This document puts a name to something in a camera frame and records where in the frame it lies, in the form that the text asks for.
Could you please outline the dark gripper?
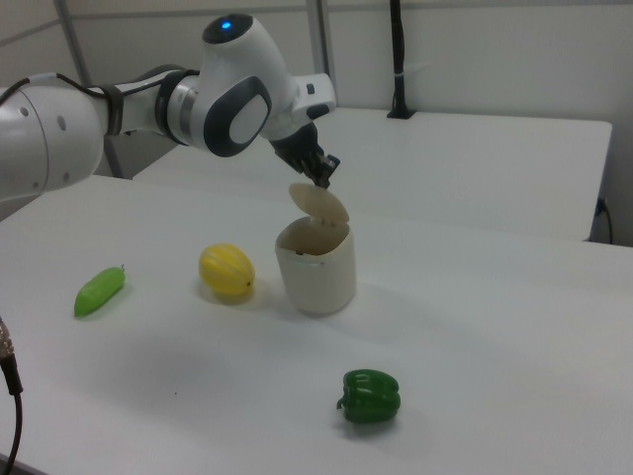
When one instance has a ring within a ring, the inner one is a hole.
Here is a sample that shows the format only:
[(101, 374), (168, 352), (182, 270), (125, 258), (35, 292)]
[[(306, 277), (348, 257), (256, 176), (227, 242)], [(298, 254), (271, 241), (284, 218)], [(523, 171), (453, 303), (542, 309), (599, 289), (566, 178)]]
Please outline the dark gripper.
[(317, 127), (310, 123), (285, 139), (270, 141), (276, 155), (297, 172), (303, 172), (319, 188), (329, 187), (329, 178), (340, 165), (332, 154), (323, 155)]

